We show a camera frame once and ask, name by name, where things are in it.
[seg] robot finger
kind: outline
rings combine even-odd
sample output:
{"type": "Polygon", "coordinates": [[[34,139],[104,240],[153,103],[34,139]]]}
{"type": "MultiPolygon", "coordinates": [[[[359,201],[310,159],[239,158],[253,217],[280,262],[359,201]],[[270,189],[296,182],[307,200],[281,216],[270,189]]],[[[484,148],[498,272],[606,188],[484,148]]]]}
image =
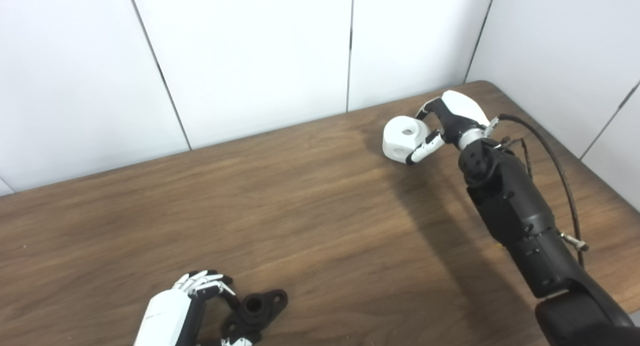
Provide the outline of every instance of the robot finger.
{"type": "Polygon", "coordinates": [[[201,278],[202,276],[206,275],[208,271],[201,271],[199,273],[196,273],[195,275],[187,278],[187,280],[185,280],[185,282],[183,282],[180,287],[178,289],[182,290],[182,291],[186,291],[187,289],[189,289],[192,284],[194,284],[194,282],[196,282],[196,280],[198,278],[201,278]]]}
{"type": "Polygon", "coordinates": [[[223,276],[224,275],[220,275],[220,274],[218,274],[218,275],[210,275],[210,276],[203,276],[203,277],[198,278],[197,280],[195,280],[195,282],[192,283],[192,285],[190,285],[190,287],[188,289],[185,289],[185,291],[190,292],[190,291],[193,291],[194,289],[197,289],[200,286],[203,286],[203,285],[206,286],[206,284],[208,284],[208,283],[210,283],[212,281],[215,281],[215,280],[219,280],[223,276]]]}
{"type": "Polygon", "coordinates": [[[182,284],[187,280],[187,278],[189,278],[189,273],[185,273],[184,275],[182,275],[182,277],[178,278],[178,280],[173,284],[173,287],[171,287],[171,289],[180,288],[180,286],[182,286],[182,284]]]}

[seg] panel seam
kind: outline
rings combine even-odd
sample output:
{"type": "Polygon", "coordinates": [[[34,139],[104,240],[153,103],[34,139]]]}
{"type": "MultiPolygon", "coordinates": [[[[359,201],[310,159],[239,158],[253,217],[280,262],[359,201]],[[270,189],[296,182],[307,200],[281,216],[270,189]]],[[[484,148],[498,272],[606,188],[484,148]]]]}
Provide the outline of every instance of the panel seam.
{"type": "Polygon", "coordinates": [[[4,184],[6,184],[6,186],[7,186],[7,187],[9,187],[9,189],[11,189],[11,191],[13,191],[13,193],[18,193],[18,191],[16,191],[13,187],[11,187],[11,185],[10,185],[10,184],[8,184],[8,183],[6,182],[6,180],[5,180],[5,179],[3,179],[2,177],[0,177],[0,182],[2,182],[2,183],[4,183],[4,184]]]}
{"type": "Polygon", "coordinates": [[[164,85],[164,90],[166,91],[167,96],[169,97],[169,101],[171,102],[171,107],[173,107],[173,113],[178,120],[178,124],[180,125],[180,129],[182,131],[182,135],[184,136],[184,140],[187,142],[187,147],[189,150],[192,150],[192,144],[189,142],[189,137],[187,136],[187,132],[185,131],[185,125],[183,125],[183,120],[180,118],[180,113],[178,112],[178,108],[176,108],[176,103],[174,102],[174,97],[171,95],[171,91],[169,90],[169,86],[167,85],[167,80],[165,79],[165,74],[162,72],[162,67],[160,67],[160,62],[158,62],[158,57],[156,56],[156,52],[154,50],[153,45],[151,45],[151,40],[149,39],[149,34],[147,33],[147,28],[145,27],[145,23],[142,22],[142,17],[140,16],[140,11],[138,9],[138,5],[136,4],[136,0],[130,0],[131,5],[135,11],[135,16],[137,17],[138,23],[140,23],[140,27],[142,28],[142,33],[144,33],[144,39],[146,40],[146,44],[151,51],[151,56],[153,56],[153,61],[155,62],[155,67],[160,73],[160,78],[162,79],[162,84],[164,85]]]}
{"type": "Polygon", "coordinates": [[[352,48],[354,45],[354,0],[351,0],[351,19],[349,28],[349,61],[347,64],[347,102],[345,113],[349,112],[349,92],[352,84],[352,48]]]}
{"type": "Polygon", "coordinates": [[[580,158],[579,158],[581,161],[582,161],[583,158],[585,158],[585,156],[587,156],[587,152],[589,152],[590,149],[592,149],[592,147],[594,146],[596,141],[598,141],[598,138],[600,138],[602,136],[602,134],[607,129],[607,127],[611,124],[613,119],[618,115],[618,113],[622,109],[622,107],[624,107],[625,104],[627,104],[627,101],[629,101],[629,98],[631,98],[631,96],[636,92],[636,90],[638,89],[638,86],[640,86],[640,81],[638,81],[635,84],[635,86],[633,86],[631,88],[629,93],[627,93],[626,97],[622,100],[622,102],[620,102],[620,104],[618,105],[617,109],[615,110],[615,112],[613,113],[611,118],[609,118],[608,121],[606,122],[606,124],[604,125],[604,127],[602,127],[602,129],[600,130],[600,132],[598,133],[596,138],[593,139],[593,141],[589,144],[589,147],[587,147],[587,149],[582,153],[582,156],[580,156],[580,158]]]}
{"type": "Polygon", "coordinates": [[[494,0],[489,1],[489,6],[486,9],[486,13],[484,14],[484,20],[482,21],[482,27],[480,27],[480,33],[478,34],[478,39],[475,41],[475,47],[473,48],[473,53],[471,54],[471,60],[469,61],[469,66],[466,68],[466,74],[464,75],[464,81],[462,83],[467,83],[467,78],[469,77],[469,71],[471,70],[471,65],[474,62],[474,58],[476,57],[476,51],[478,50],[478,45],[480,44],[480,38],[482,37],[482,32],[485,30],[485,25],[487,24],[487,18],[489,17],[489,12],[491,11],[491,6],[493,6],[494,0]]]}

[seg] cable connector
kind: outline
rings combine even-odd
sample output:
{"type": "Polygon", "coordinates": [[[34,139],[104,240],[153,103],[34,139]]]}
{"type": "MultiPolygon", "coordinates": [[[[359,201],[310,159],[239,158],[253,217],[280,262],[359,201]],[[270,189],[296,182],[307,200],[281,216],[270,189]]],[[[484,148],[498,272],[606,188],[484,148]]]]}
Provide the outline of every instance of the cable connector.
{"type": "Polygon", "coordinates": [[[564,242],[567,242],[568,244],[573,246],[576,251],[587,252],[589,250],[589,245],[587,245],[585,241],[577,239],[576,237],[573,237],[572,235],[566,234],[564,232],[558,231],[558,234],[560,235],[560,238],[562,238],[564,242]]]}
{"type": "Polygon", "coordinates": [[[498,127],[498,122],[500,122],[500,119],[498,117],[493,118],[493,120],[491,120],[491,122],[489,123],[489,126],[486,127],[486,129],[484,129],[484,136],[489,138],[491,137],[491,134],[494,133],[494,129],[496,129],[496,127],[498,127]]]}

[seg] white robotic hand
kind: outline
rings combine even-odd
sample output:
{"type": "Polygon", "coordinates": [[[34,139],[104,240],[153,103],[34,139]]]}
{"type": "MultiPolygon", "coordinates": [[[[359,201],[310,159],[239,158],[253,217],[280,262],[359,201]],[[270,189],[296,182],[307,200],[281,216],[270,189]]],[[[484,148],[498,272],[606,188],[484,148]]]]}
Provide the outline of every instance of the white robotic hand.
{"type": "Polygon", "coordinates": [[[186,273],[151,298],[134,346],[197,346],[197,336],[206,309],[206,301],[215,296],[226,300],[233,311],[221,328],[221,346],[252,346],[287,305],[287,294],[281,289],[254,293],[242,302],[229,284],[231,277],[215,270],[186,273]]]}
{"type": "Polygon", "coordinates": [[[390,120],[384,127],[382,151],[394,161],[414,164],[445,143],[453,143],[462,150],[474,140],[490,136],[497,124],[497,118],[489,122],[473,99],[446,91],[426,102],[414,118],[398,116],[390,120]],[[430,113],[439,118],[442,129],[430,132],[423,122],[430,113]]]}
{"type": "Polygon", "coordinates": [[[171,289],[151,298],[134,346],[195,346],[206,300],[220,295],[232,309],[240,305],[227,286],[232,282],[215,270],[186,273],[171,289]]]}

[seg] black plastic part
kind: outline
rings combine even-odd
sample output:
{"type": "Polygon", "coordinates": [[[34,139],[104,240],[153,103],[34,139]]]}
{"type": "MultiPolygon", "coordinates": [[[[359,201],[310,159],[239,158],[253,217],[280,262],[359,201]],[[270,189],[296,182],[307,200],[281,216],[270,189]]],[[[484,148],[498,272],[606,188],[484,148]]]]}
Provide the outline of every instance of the black plastic part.
{"type": "Polygon", "coordinates": [[[230,343],[234,343],[244,337],[256,344],[262,339],[260,332],[282,312],[288,301],[282,289],[245,297],[240,307],[222,323],[222,339],[229,338],[230,343]]]}
{"type": "Polygon", "coordinates": [[[434,112],[436,114],[440,123],[442,124],[442,129],[444,129],[442,139],[444,139],[445,143],[453,143],[456,147],[458,146],[460,137],[466,131],[473,128],[486,128],[485,126],[480,125],[478,122],[472,120],[471,118],[462,117],[451,113],[442,98],[436,98],[430,101],[426,107],[429,108],[430,112],[434,112]]]}
{"type": "Polygon", "coordinates": [[[207,309],[204,300],[192,299],[184,319],[184,326],[176,341],[176,346],[194,346],[202,326],[202,319],[207,309]]]}
{"type": "Polygon", "coordinates": [[[631,346],[640,328],[611,325],[601,308],[583,293],[563,293],[535,307],[535,318],[551,346],[631,346]]]}
{"type": "MultiPolygon", "coordinates": [[[[497,142],[489,139],[472,142],[461,152],[458,166],[489,233],[507,248],[534,296],[542,298],[568,291],[591,299],[598,307],[598,314],[567,315],[568,318],[585,317],[574,320],[578,325],[603,315],[608,325],[633,326],[626,312],[580,267],[567,249],[558,235],[553,212],[522,162],[512,152],[497,146],[497,142]]],[[[565,299],[569,298],[565,297],[558,302],[567,302],[565,299]]],[[[547,323],[553,324],[554,320],[544,323],[548,328],[547,323]]]]}

